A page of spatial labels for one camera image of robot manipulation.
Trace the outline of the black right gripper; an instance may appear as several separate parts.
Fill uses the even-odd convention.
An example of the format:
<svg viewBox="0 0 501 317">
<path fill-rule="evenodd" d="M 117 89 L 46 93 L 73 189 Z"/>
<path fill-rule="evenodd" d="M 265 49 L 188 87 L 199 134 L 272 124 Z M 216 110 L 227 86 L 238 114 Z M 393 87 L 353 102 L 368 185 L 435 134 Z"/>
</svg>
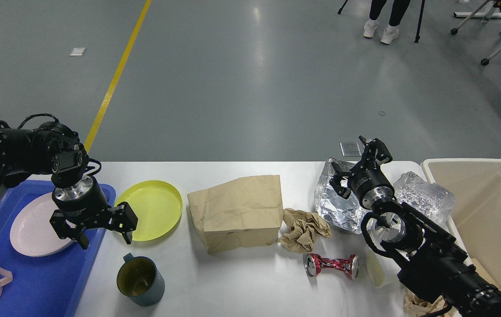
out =
<svg viewBox="0 0 501 317">
<path fill-rule="evenodd" d="M 349 199 L 351 193 L 359 199 L 363 198 L 369 191 L 378 187 L 388 188 L 390 193 L 387 196 L 395 196 L 393 185 L 380 168 L 381 165 L 393 161 L 386 144 L 378 138 L 368 140 L 362 135 L 358 138 L 364 146 L 359 167 L 353 167 L 348 162 L 341 165 L 336 161 L 331 161 L 334 174 L 329 184 L 343 199 Z"/>
</svg>

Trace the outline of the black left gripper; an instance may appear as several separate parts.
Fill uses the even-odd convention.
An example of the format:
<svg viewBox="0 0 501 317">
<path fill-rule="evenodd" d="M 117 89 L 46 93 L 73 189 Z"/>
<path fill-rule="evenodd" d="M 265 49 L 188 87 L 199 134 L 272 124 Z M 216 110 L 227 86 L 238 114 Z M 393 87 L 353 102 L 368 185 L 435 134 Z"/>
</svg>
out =
<svg viewBox="0 0 501 317">
<path fill-rule="evenodd" d="M 52 199 L 56 209 L 49 222 L 60 239 L 71 239 L 87 250 L 89 239 L 84 231 L 105 228 L 120 233 L 127 245 L 132 244 L 138 217 L 127 201 L 110 207 L 94 177 L 85 175 L 70 188 L 55 188 Z"/>
</svg>

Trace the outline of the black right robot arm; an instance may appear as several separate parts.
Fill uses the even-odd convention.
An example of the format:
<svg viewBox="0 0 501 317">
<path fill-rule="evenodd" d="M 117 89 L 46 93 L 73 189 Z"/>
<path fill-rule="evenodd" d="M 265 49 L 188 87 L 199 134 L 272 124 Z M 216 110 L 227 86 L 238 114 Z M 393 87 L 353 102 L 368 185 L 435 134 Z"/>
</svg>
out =
<svg viewBox="0 0 501 317">
<path fill-rule="evenodd" d="M 438 317 L 456 309 L 463 317 L 501 317 L 501 291 L 466 265 L 468 257 L 456 238 L 408 203 L 399 203 L 395 189 L 381 171 L 393 160 L 385 143 L 359 136 L 361 159 L 348 171 L 336 162 L 329 181 L 344 199 L 351 193 L 367 213 L 361 233 L 376 254 L 400 267 L 399 281 L 417 297 L 433 302 L 442 297 L 446 306 L 431 313 Z"/>
</svg>

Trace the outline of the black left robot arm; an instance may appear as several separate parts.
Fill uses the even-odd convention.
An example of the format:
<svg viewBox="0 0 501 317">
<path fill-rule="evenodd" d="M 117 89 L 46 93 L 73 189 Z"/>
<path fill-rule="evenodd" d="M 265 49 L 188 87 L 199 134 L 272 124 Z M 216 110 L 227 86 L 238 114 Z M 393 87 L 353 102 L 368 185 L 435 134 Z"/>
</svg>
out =
<svg viewBox="0 0 501 317">
<path fill-rule="evenodd" d="M 60 239 L 72 239 L 82 249 L 86 229 L 118 232 L 132 243 L 138 217 L 128 202 L 111 207 L 95 175 L 102 164 L 91 158 L 79 134 L 51 118 L 35 129 L 11 128 L 0 120 L 0 186 L 13 188 L 31 175 L 49 175 L 56 205 L 49 221 Z"/>
</svg>

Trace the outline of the crumpled paper under arm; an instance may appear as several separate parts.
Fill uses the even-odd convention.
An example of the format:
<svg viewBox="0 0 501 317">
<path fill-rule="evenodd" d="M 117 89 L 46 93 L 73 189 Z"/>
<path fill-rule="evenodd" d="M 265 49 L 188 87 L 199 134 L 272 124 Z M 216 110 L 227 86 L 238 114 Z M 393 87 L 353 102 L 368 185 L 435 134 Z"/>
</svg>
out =
<svg viewBox="0 0 501 317">
<path fill-rule="evenodd" d="M 442 296 L 439 296 L 433 302 L 428 302 L 417 297 L 411 290 L 406 289 L 403 308 L 409 317 L 421 317 L 428 313 L 435 313 L 446 306 L 447 303 Z"/>
</svg>

